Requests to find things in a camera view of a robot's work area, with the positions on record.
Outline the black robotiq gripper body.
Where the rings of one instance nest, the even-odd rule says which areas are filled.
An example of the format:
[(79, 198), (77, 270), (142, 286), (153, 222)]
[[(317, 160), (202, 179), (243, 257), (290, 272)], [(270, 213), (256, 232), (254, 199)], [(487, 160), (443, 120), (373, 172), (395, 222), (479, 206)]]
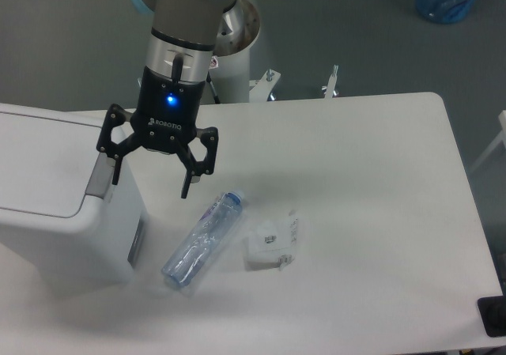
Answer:
[(186, 149), (197, 135), (196, 119), (205, 83), (179, 82), (146, 67), (130, 125), (140, 146), (162, 153)]

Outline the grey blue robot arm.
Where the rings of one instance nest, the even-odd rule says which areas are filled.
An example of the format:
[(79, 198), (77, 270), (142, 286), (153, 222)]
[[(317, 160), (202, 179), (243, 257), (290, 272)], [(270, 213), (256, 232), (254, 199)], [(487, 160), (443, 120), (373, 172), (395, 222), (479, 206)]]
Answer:
[(153, 11), (138, 104), (133, 112), (110, 106), (96, 148), (112, 163), (113, 185), (136, 149), (175, 154), (186, 169), (186, 198), (191, 183), (214, 171), (218, 130), (198, 128), (196, 119), (221, 18), (238, 0), (135, 1)]

